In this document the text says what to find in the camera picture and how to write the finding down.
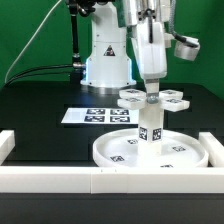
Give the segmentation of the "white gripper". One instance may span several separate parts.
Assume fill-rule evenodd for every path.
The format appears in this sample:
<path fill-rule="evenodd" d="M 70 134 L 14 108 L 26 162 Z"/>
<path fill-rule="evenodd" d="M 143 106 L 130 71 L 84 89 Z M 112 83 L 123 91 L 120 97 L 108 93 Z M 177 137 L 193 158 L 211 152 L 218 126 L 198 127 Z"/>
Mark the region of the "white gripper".
<path fill-rule="evenodd" d="M 176 43 L 175 55 L 193 61 L 200 44 L 196 38 L 184 36 L 185 43 Z M 161 22 L 154 22 L 149 28 L 145 20 L 134 27 L 132 38 L 134 54 L 141 78 L 145 81 L 147 102 L 155 104 L 159 101 L 159 80 L 167 75 L 167 59 L 165 33 Z"/>

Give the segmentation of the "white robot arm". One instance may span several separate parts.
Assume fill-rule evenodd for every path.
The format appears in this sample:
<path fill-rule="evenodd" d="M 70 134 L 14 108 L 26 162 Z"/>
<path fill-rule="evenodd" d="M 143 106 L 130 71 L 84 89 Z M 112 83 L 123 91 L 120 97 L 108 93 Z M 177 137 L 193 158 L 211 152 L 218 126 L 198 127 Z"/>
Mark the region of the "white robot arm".
<path fill-rule="evenodd" d="M 165 49 L 176 41 L 175 55 L 194 60 L 200 49 L 196 38 L 175 31 L 176 0 L 87 0 L 84 13 L 92 15 L 92 53 L 83 83 L 94 88 L 133 85 L 126 40 L 132 41 L 147 101 L 159 101 L 159 80 L 167 75 Z"/>

